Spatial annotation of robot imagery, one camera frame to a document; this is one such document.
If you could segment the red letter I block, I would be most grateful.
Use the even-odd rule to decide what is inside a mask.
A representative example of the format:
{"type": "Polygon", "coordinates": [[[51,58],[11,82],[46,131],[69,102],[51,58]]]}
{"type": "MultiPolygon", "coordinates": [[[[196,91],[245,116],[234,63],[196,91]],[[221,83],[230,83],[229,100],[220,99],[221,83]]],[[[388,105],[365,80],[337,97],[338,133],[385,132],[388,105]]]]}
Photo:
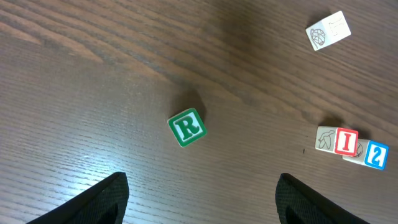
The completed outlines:
{"type": "Polygon", "coordinates": [[[357,154],[359,133],[353,129],[319,126],[315,138],[315,149],[353,157],[357,154]]]}

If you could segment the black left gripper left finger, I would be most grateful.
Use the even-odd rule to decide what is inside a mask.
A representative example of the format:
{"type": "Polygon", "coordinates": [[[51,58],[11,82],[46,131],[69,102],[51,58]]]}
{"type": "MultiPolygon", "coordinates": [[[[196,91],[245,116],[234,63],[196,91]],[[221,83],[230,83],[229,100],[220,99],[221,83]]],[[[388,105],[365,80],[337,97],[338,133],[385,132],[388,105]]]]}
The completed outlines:
{"type": "Polygon", "coordinates": [[[115,172],[28,224],[122,223],[129,198],[124,172],[115,172]]]}

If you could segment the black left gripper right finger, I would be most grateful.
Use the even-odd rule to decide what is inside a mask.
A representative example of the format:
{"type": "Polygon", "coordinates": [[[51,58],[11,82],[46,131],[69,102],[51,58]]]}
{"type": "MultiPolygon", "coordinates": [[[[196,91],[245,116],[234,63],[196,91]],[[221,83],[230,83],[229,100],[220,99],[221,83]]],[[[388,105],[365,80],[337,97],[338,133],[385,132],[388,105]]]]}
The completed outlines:
{"type": "Polygon", "coordinates": [[[275,204],[282,224],[368,224],[288,173],[279,177],[275,204]]]}

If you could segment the blue number 2 block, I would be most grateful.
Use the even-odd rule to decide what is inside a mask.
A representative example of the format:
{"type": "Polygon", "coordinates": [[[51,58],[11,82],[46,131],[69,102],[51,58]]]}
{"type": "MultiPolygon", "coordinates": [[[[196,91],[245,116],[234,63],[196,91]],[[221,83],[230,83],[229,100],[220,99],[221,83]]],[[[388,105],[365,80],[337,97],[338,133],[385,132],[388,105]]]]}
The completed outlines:
{"type": "Polygon", "coordinates": [[[388,155],[389,146],[373,140],[358,139],[357,155],[342,158],[355,164],[384,170],[388,155]]]}

